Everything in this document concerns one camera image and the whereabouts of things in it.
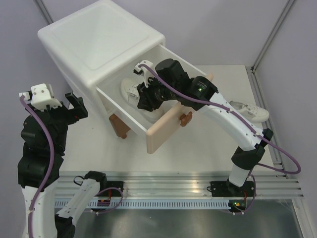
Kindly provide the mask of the white sneaker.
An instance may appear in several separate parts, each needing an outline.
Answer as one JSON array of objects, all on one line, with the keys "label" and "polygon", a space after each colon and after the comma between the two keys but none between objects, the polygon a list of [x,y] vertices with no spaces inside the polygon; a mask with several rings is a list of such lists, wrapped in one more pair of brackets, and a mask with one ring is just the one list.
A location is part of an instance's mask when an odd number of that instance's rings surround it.
[{"label": "white sneaker", "polygon": [[230,101],[230,105],[252,123],[263,123],[269,119],[269,112],[261,107]]},{"label": "white sneaker", "polygon": [[140,95],[137,90],[138,84],[131,78],[125,78],[122,80],[120,84],[120,93],[123,97],[123,99],[126,101],[126,103],[136,109],[147,121],[151,123],[155,123],[158,121],[164,114],[163,109],[159,108],[157,110],[154,110],[152,112],[149,112],[144,109],[139,109],[137,107]]}]

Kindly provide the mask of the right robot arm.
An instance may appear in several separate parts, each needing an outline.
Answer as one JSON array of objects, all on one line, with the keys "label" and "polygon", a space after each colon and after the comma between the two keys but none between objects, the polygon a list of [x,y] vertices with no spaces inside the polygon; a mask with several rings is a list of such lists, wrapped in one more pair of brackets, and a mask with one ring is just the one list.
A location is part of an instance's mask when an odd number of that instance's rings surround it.
[{"label": "right robot arm", "polygon": [[135,65],[134,73],[144,77],[143,84],[138,86],[138,108],[154,110],[164,101],[177,100],[211,118],[238,143],[231,158],[233,167],[226,190],[232,196],[239,195],[247,177],[262,159],[273,131],[252,125],[225,100],[210,80],[205,76],[189,77],[177,60],[165,59],[156,66],[144,60]]}]

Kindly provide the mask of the beige drawer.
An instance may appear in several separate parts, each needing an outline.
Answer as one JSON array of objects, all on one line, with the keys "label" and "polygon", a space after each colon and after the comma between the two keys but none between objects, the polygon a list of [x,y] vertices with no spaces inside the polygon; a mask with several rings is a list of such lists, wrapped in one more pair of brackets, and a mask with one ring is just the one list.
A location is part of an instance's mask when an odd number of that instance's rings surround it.
[{"label": "beige drawer", "polygon": [[180,116],[194,112],[178,101],[169,101],[162,104],[164,115],[155,123],[147,121],[136,109],[129,106],[120,93],[120,84],[123,79],[131,78],[138,83],[143,81],[141,76],[133,73],[134,66],[142,60],[149,60],[154,65],[164,59],[174,59],[180,62],[190,78],[206,76],[204,72],[191,65],[163,45],[158,45],[134,59],[131,63],[121,67],[118,71],[108,76],[96,87],[97,93],[104,105],[108,118],[116,114],[132,131],[143,137],[146,141],[147,152],[152,154],[157,151],[174,132],[180,128]]}]

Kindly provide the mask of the brown drawer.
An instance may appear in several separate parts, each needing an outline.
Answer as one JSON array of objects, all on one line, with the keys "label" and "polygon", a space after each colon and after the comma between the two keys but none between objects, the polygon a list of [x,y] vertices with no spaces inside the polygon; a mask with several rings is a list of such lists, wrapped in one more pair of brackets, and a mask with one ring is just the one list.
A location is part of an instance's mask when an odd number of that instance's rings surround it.
[{"label": "brown drawer", "polygon": [[128,125],[126,125],[116,114],[112,114],[109,117],[109,121],[117,137],[122,139],[127,138],[127,133],[131,130]]}]

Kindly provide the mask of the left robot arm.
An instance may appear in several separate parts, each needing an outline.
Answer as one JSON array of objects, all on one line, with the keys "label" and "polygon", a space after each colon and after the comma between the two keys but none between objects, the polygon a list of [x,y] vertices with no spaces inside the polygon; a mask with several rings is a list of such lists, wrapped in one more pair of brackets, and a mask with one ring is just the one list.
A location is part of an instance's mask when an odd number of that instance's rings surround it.
[{"label": "left robot arm", "polygon": [[77,221],[95,196],[108,191],[104,173],[89,171],[70,202],[59,212],[54,210],[55,190],[59,170],[63,163],[68,127],[87,118],[83,99],[67,93],[73,106],[68,109],[63,102],[57,107],[45,103],[44,109],[20,102],[29,116],[23,123],[24,140],[22,158],[18,163],[18,184],[22,188],[26,206],[25,238],[72,238]]}]

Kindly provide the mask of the brown bear knob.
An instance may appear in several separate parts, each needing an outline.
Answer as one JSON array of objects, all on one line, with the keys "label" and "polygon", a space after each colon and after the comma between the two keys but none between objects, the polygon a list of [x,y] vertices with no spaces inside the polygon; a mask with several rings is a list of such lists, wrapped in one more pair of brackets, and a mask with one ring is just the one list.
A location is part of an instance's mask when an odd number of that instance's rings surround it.
[{"label": "brown bear knob", "polygon": [[191,120],[193,117],[193,113],[189,112],[188,114],[182,114],[180,116],[180,126],[181,127],[185,127]]}]

